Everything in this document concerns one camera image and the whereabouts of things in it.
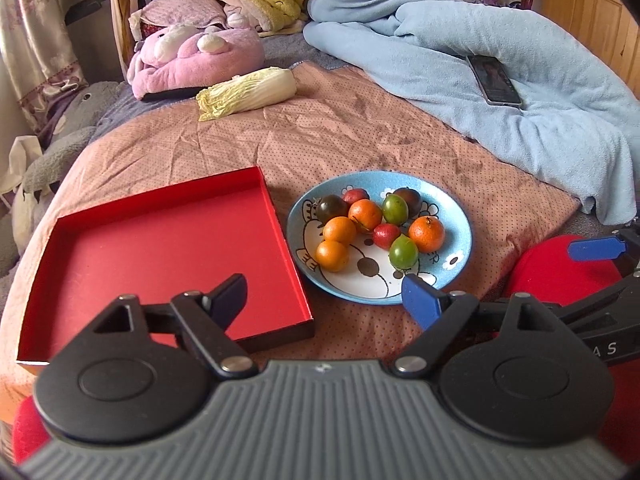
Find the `green tomato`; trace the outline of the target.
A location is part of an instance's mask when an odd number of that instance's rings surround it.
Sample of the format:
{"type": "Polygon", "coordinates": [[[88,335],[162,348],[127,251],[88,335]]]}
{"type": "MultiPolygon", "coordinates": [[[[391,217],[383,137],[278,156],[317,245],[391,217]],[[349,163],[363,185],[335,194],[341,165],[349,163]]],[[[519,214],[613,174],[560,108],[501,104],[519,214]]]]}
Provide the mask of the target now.
{"type": "Polygon", "coordinates": [[[409,219],[409,207],[399,195],[388,194],[382,203],[382,213],[386,223],[402,226],[409,219]]]}
{"type": "Polygon", "coordinates": [[[401,271],[411,269],[418,261],[419,255],[420,252],[416,247],[416,243],[405,234],[400,234],[388,250],[390,264],[401,271]]]}

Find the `large orange tangerine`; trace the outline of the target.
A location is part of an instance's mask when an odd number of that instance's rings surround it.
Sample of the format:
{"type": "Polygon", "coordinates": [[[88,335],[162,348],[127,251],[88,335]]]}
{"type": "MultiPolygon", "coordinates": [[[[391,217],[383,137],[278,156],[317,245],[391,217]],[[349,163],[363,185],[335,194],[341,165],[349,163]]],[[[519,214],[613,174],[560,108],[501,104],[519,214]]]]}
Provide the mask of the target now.
{"type": "Polygon", "coordinates": [[[437,252],[446,238],[444,225],[434,216],[416,218],[408,229],[410,240],[416,244],[419,252],[437,252]]]}

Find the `small red fruit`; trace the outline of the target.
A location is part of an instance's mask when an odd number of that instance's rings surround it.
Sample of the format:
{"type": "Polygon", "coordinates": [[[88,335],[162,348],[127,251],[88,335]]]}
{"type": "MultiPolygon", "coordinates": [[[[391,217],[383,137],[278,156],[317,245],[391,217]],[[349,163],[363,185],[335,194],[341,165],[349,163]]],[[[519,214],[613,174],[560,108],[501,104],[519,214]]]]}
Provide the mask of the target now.
{"type": "Polygon", "coordinates": [[[401,236],[401,230],[393,223],[380,223],[372,231],[372,242],[388,252],[393,242],[401,236]]]}

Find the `dark brown tomato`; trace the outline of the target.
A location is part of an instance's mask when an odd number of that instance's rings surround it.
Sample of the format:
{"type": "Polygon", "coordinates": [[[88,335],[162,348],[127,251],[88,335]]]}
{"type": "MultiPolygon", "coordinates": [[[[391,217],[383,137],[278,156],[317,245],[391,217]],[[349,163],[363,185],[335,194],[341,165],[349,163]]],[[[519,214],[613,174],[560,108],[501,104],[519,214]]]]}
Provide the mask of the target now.
{"type": "Polygon", "coordinates": [[[395,190],[394,194],[401,197],[407,204],[410,219],[416,218],[416,216],[420,214],[422,208],[422,196],[418,191],[404,186],[403,188],[395,190]]]}

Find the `small orange front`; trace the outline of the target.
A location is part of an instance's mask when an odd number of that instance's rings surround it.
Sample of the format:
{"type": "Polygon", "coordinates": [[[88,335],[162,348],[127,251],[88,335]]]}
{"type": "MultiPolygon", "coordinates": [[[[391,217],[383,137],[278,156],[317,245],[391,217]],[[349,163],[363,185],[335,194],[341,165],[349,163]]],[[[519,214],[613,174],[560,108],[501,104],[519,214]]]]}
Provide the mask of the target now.
{"type": "Polygon", "coordinates": [[[341,272],[349,262],[348,248],[335,240],[324,240],[316,248],[314,258],[321,269],[328,272],[341,272]]]}

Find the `small orange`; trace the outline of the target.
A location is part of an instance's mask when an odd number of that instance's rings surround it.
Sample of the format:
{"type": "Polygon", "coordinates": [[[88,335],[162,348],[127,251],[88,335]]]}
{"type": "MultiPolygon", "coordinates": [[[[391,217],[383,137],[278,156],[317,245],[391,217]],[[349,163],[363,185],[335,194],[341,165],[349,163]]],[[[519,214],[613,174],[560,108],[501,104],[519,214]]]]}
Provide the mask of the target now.
{"type": "Polygon", "coordinates": [[[348,248],[335,240],[324,240],[316,248],[314,258],[321,269],[328,272],[341,272],[349,262],[348,248]]]}
{"type": "Polygon", "coordinates": [[[356,224],[348,217],[334,217],[323,227],[322,235],[325,240],[350,245],[358,234],[356,224]]]}

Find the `red-orange tomato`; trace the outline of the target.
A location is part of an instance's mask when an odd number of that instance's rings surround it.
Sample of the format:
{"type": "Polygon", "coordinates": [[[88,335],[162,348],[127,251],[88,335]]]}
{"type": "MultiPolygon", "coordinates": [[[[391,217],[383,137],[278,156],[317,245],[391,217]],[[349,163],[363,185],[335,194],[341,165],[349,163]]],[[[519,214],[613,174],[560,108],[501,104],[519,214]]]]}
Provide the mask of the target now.
{"type": "Polygon", "coordinates": [[[382,223],[383,213],[377,203],[363,198],[350,205],[348,218],[355,223],[359,232],[370,234],[382,223]]]}

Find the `small orange back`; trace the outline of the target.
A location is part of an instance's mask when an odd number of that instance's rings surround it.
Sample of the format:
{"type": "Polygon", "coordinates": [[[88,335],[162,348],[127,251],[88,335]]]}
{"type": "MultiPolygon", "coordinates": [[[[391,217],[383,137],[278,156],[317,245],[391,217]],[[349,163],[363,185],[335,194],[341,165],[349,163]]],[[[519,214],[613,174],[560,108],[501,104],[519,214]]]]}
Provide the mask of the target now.
{"type": "Polygon", "coordinates": [[[322,235],[325,240],[350,245],[358,234],[356,224],[348,217],[334,217],[323,227],[322,235]]]}

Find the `red strawberry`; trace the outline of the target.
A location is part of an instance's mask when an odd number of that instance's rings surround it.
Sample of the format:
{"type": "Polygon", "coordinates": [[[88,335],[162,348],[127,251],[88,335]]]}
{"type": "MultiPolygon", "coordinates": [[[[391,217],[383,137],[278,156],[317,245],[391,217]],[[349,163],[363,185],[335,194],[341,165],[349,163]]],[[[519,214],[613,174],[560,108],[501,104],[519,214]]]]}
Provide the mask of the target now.
{"type": "Polygon", "coordinates": [[[359,202],[360,200],[368,200],[370,198],[369,193],[364,188],[345,188],[342,195],[342,200],[348,205],[359,202]]]}

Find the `large dark tomato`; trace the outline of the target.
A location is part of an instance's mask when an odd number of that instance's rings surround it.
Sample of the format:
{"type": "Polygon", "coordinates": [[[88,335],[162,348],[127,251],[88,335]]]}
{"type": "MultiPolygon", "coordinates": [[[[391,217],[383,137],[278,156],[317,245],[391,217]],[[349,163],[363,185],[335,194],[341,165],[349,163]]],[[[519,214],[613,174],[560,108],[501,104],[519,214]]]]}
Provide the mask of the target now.
{"type": "Polygon", "coordinates": [[[322,224],[326,224],[333,218],[347,217],[348,211],[349,204],[341,196],[330,194],[318,201],[316,216],[322,224]]]}

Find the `red shallow tray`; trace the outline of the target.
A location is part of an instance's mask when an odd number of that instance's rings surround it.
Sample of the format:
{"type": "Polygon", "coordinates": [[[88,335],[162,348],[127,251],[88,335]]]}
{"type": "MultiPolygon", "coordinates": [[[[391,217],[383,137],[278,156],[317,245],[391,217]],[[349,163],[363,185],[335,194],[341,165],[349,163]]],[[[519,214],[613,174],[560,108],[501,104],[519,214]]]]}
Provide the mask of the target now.
{"type": "Polygon", "coordinates": [[[16,362],[47,364],[121,294],[164,304],[233,273],[246,306],[228,336],[249,352],[314,336],[314,317],[257,167],[113,200],[56,220],[30,290],[16,362]]]}

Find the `light blue blanket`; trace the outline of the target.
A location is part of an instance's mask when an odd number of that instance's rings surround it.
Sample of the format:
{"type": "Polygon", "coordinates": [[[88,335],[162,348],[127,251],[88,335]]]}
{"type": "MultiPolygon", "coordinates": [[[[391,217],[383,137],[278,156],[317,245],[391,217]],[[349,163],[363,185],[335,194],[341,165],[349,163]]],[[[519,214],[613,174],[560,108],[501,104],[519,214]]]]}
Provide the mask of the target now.
{"type": "Polygon", "coordinates": [[[309,0],[308,13],[308,44],[575,196],[606,226],[634,218],[638,99],[548,18],[462,0],[309,0]]]}

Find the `black smartphone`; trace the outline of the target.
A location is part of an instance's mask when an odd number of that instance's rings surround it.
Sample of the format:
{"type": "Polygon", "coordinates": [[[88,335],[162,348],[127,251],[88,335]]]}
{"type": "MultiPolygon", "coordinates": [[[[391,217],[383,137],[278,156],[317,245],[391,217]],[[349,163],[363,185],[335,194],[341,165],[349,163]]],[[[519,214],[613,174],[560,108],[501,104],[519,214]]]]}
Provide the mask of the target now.
{"type": "Polygon", "coordinates": [[[516,108],[523,106],[522,98],[496,58],[472,55],[466,58],[466,62],[480,87],[480,93],[489,105],[516,108]]]}

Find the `white paper bag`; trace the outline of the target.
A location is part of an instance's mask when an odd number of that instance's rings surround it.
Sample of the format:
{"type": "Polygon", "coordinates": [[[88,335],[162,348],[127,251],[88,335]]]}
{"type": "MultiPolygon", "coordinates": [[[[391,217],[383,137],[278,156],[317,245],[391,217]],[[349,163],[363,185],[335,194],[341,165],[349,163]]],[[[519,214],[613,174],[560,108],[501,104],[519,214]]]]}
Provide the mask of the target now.
{"type": "Polygon", "coordinates": [[[6,169],[1,174],[1,194],[15,191],[28,167],[41,156],[42,148],[36,136],[17,136],[9,150],[6,169]]]}

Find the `yellow plush blanket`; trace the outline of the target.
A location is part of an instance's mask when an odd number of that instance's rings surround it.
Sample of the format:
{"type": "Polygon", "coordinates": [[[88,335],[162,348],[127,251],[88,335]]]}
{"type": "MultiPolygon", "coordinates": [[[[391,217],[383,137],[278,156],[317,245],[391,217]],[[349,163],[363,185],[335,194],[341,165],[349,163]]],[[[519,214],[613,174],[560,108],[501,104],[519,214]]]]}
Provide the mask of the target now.
{"type": "Polygon", "coordinates": [[[251,28],[259,36],[296,34],[308,20],[308,0],[217,0],[228,28],[251,28]]]}

